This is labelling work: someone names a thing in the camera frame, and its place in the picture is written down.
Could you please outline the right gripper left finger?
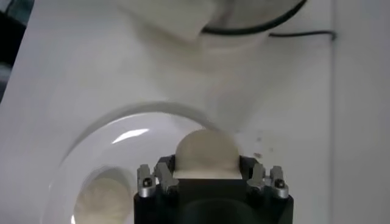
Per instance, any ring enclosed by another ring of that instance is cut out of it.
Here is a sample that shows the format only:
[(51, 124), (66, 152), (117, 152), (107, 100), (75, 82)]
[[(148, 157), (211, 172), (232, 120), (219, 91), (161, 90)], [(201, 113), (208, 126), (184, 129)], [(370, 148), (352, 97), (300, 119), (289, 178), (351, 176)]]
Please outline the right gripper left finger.
[(151, 172), (147, 164), (142, 164), (137, 169), (137, 190), (141, 198), (150, 198), (156, 194), (157, 186), (162, 193), (168, 195), (175, 192), (179, 180), (174, 178), (175, 156), (161, 157)]

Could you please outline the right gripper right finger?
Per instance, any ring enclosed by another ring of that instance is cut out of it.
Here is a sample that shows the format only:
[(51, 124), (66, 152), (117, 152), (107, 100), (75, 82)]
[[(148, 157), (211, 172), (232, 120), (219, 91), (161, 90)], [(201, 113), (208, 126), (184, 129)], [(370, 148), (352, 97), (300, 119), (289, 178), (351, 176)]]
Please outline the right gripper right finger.
[(273, 166), (267, 175), (265, 166), (255, 158), (240, 156), (239, 170), (249, 187), (258, 192), (263, 193), (265, 189), (269, 189), (275, 198), (289, 197), (289, 187), (281, 166)]

